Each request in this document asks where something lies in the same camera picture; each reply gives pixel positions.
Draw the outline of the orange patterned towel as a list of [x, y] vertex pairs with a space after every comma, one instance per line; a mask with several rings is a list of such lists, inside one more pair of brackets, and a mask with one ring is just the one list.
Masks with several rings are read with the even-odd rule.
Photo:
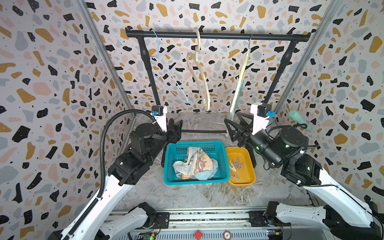
[[176, 161], [173, 168], [177, 178], [194, 180], [193, 176], [199, 172], [212, 170], [212, 159], [199, 147], [188, 147], [184, 161]]

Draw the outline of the white clothespin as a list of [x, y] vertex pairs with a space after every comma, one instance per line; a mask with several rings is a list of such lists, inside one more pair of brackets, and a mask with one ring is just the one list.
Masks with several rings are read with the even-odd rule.
[[232, 172], [235, 173], [237, 171], [236, 165], [234, 164], [233, 161], [229, 161], [229, 167], [230, 167]]

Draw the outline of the peach clothespin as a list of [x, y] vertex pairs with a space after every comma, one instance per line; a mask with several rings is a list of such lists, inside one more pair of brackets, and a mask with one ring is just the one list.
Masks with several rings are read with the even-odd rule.
[[235, 179], [235, 180], [239, 180], [239, 177], [232, 171], [230, 171], [230, 177]]

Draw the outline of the large wooden hanger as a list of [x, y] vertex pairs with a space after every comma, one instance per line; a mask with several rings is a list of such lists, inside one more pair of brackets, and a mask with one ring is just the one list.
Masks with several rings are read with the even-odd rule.
[[240, 98], [241, 93], [242, 93], [242, 87], [243, 87], [243, 83], [244, 83], [244, 79], [245, 79], [245, 75], [246, 75], [246, 67], [247, 67], [247, 64], [248, 64], [248, 61], [250, 58], [250, 53], [251, 53], [250, 45], [251, 45], [252, 37], [253, 37], [253, 34], [251, 34], [251, 37], [249, 39], [248, 49], [246, 52], [244, 63], [242, 65], [242, 67], [240, 68], [239, 76], [237, 78], [237, 86], [235, 89], [234, 98], [233, 98], [233, 101], [231, 103], [230, 111], [229, 111], [229, 115], [228, 115], [228, 118], [230, 120], [233, 120], [233, 118], [234, 118], [236, 109], [238, 107], [238, 101], [239, 101], [239, 98]]

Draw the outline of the light blue towel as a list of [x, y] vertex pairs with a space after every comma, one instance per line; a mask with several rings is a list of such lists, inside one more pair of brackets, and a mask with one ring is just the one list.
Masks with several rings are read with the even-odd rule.
[[212, 161], [213, 161], [213, 169], [212, 170], [199, 172], [193, 176], [193, 179], [199, 180], [199, 181], [205, 181], [205, 180], [211, 179], [217, 173], [218, 168], [219, 168], [218, 161], [215, 159], [212, 159]]

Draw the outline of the light blue wire hanger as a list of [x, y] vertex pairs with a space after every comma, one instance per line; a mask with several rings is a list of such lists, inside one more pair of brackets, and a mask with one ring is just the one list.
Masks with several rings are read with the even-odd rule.
[[163, 85], [174, 95], [176, 95], [177, 98], [179, 98], [182, 102], [184, 102], [185, 104], [188, 104], [189, 103], [189, 99], [187, 97], [187, 95], [185, 94], [185, 92], [183, 91], [183, 89], [181, 88], [180, 84], [178, 83], [178, 81], [175, 79], [174, 75], [171, 73], [168, 65], [163, 61], [162, 57], [161, 57], [161, 53], [160, 53], [160, 41], [159, 41], [159, 37], [157, 35], [157, 33], [154, 31], [154, 30], [151, 30], [152, 33], [154, 33], [155, 35], [155, 38], [156, 38], [156, 41], [157, 41], [157, 56], [156, 58], [158, 60], [160, 60], [160, 62], [163, 64], [163, 66], [165, 67], [165, 69], [167, 70], [169, 76], [173, 79], [173, 81], [175, 82], [176, 86], [179, 88], [179, 90], [181, 91], [182, 95], [184, 96], [184, 98], [180, 97], [175, 91], [173, 91], [170, 86], [168, 86], [167, 84], [165, 84], [164, 82]]

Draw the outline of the teal jellyfish pattern towel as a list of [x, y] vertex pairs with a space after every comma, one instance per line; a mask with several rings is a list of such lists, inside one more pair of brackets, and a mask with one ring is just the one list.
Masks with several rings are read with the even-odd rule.
[[243, 81], [240, 80], [240, 77], [237, 77], [236, 80], [237, 80], [237, 86], [235, 89], [234, 98], [233, 98], [232, 103], [230, 105], [230, 110], [229, 110], [229, 114], [228, 114], [228, 119], [231, 121], [234, 118], [235, 111], [236, 111], [237, 106], [238, 106], [238, 101], [239, 101], [239, 98], [240, 98], [240, 95], [242, 92], [242, 84], [243, 84]]

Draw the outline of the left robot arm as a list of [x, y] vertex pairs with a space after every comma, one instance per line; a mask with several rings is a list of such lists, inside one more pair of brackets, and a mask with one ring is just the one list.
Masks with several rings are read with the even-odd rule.
[[50, 240], [117, 240], [138, 228], [156, 226], [156, 210], [144, 202], [117, 220], [106, 222], [117, 203], [150, 170], [154, 160], [168, 144], [177, 143], [182, 136], [183, 121], [170, 119], [167, 131], [158, 130], [153, 123], [140, 124], [130, 133], [130, 144], [109, 167], [101, 197], [92, 201], [75, 220], [62, 231], [55, 231]]

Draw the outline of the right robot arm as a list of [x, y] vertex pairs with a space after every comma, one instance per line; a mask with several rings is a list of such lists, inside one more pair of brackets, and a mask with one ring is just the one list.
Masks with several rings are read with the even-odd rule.
[[232, 142], [245, 146], [268, 163], [280, 168], [289, 182], [302, 187], [320, 198], [325, 205], [319, 207], [290, 206], [270, 201], [263, 214], [264, 221], [272, 226], [284, 227], [302, 224], [328, 230], [341, 240], [382, 240], [384, 224], [377, 213], [377, 205], [364, 202], [348, 192], [313, 157], [309, 138], [298, 129], [299, 125], [275, 126], [278, 130], [271, 138], [268, 133], [252, 133], [255, 121], [246, 122], [250, 115], [240, 114], [240, 122], [225, 119]]

